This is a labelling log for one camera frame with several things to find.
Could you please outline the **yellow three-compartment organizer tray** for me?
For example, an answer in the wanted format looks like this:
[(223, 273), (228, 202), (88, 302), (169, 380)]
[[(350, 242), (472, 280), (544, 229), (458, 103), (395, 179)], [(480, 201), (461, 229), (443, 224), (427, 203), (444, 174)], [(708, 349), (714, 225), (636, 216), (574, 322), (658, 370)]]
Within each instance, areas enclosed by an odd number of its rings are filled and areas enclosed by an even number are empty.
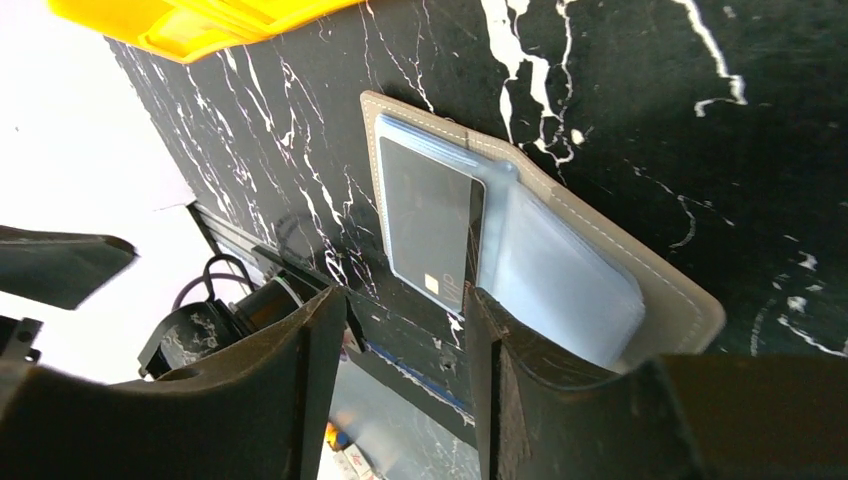
[(49, 10), (110, 39), (189, 64), (220, 50), (266, 41), (356, 0), (49, 1)]

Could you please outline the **black VIP credit card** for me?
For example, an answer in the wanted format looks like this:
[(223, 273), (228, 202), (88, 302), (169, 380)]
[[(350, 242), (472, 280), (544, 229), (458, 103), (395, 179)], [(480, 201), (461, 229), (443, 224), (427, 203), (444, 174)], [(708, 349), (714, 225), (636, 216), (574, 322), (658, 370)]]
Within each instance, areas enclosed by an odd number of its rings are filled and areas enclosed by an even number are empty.
[(485, 185), (470, 152), (442, 141), (378, 140), (387, 247), (393, 273), (459, 314), (476, 281)]

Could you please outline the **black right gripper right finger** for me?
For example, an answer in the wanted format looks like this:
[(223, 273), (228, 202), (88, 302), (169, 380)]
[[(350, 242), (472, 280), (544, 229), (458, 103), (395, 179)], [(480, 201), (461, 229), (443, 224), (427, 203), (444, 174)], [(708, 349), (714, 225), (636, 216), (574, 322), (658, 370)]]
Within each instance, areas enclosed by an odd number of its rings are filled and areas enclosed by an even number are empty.
[(660, 355), (617, 374), (521, 324), (486, 291), (465, 306), (485, 479), (843, 479), (847, 363)]

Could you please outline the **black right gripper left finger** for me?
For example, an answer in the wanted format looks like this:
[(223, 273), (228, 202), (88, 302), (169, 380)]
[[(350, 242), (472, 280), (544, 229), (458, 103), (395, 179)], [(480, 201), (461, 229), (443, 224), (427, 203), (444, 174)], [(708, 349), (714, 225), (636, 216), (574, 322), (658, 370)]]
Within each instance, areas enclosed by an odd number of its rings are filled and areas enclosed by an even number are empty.
[(160, 379), (114, 385), (5, 360), (5, 479), (314, 479), (347, 299), (283, 320)]

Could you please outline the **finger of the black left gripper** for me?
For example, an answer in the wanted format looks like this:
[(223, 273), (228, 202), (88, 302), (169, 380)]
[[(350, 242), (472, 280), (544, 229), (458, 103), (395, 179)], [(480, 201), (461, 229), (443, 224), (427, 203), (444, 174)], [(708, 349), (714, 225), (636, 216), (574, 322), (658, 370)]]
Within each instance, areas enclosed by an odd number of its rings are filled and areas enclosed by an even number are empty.
[(1, 290), (74, 310), (128, 268), (136, 248), (115, 236), (1, 227)]

